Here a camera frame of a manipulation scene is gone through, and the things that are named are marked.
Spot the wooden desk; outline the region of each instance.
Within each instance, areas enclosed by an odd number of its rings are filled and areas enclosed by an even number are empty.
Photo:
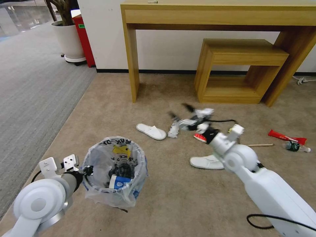
[[[272,106],[316,44],[315,0],[127,0],[121,4],[132,100],[139,87],[136,30],[280,31],[289,57],[263,97]]]

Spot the floor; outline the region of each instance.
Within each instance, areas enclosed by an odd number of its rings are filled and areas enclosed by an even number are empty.
[[[140,77],[139,95],[133,104],[128,74],[97,74],[43,156],[61,160],[75,153],[82,163],[89,147],[104,137],[121,135],[132,139],[143,148],[149,172],[136,206],[125,213],[94,204],[85,199],[85,189],[80,186],[73,195],[73,206],[42,237],[279,236],[273,229],[259,230],[247,223],[248,214],[260,212],[233,173],[190,166],[190,157],[212,153],[210,146],[193,138],[192,132],[180,131],[177,139],[157,141],[136,130],[137,123],[145,123],[168,131],[172,123],[169,111],[181,118],[190,116],[182,102],[197,108],[214,108],[214,119],[236,119],[245,127],[243,144],[274,143],[275,146],[254,148],[259,160],[316,209],[316,83],[298,86],[293,79],[276,104],[268,108],[264,104],[199,104],[193,75]],[[231,124],[214,126],[226,131]],[[308,138],[306,145],[312,152],[283,149],[281,140],[267,135],[270,129]],[[0,222],[0,236],[14,223],[10,208]]]
[[[45,7],[21,7],[36,9],[27,10],[28,14],[14,8],[16,19],[21,20],[13,24],[21,24],[17,30],[30,27],[31,19],[50,21],[49,13],[41,10]],[[62,52],[50,22],[10,36],[0,42],[0,52],[1,218],[95,77],[96,70],[87,65],[76,67],[60,57]]]
[[[44,0],[0,3],[0,42],[51,19]]]

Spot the water bottle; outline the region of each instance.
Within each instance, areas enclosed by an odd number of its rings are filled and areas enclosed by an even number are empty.
[[[311,152],[311,149],[301,145],[299,143],[288,141],[287,143],[283,144],[283,147],[290,151],[304,151],[304,152]]]

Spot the white flower pot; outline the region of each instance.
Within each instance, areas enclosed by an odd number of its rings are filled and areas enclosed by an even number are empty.
[[[76,26],[60,26],[61,23],[61,21],[55,21],[52,23],[52,26],[59,45],[65,54],[65,60],[72,63],[85,61],[85,54],[80,43]]]

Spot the wooden stool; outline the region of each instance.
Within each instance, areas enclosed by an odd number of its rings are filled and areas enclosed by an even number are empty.
[[[194,80],[198,100],[257,104],[288,55],[264,39],[204,39]],[[210,77],[217,64],[251,66],[243,77]]]

